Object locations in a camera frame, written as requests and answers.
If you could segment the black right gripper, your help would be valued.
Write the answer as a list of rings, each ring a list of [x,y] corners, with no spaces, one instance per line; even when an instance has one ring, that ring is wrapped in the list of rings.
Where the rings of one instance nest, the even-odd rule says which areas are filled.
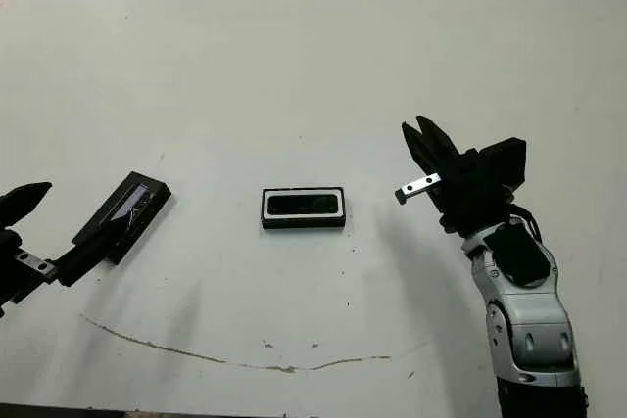
[[[416,120],[419,130],[406,122],[401,128],[410,155],[425,176],[395,191],[399,204],[428,194],[444,231],[463,238],[505,219],[510,191],[494,177],[485,156],[474,149],[459,155],[434,121],[425,116]]]

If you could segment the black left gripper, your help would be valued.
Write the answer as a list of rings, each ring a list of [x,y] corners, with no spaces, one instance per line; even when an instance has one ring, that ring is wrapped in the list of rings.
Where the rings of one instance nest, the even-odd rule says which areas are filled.
[[[126,232],[127,221],[109,221],[57,259],[41,259],[21,248],[18,233],[5,229],[29,215],[52,188],[50,182],[29,183],[1,196],[1,306],[19,303],[41,284],[57,280],[70,287],[105,258]]]

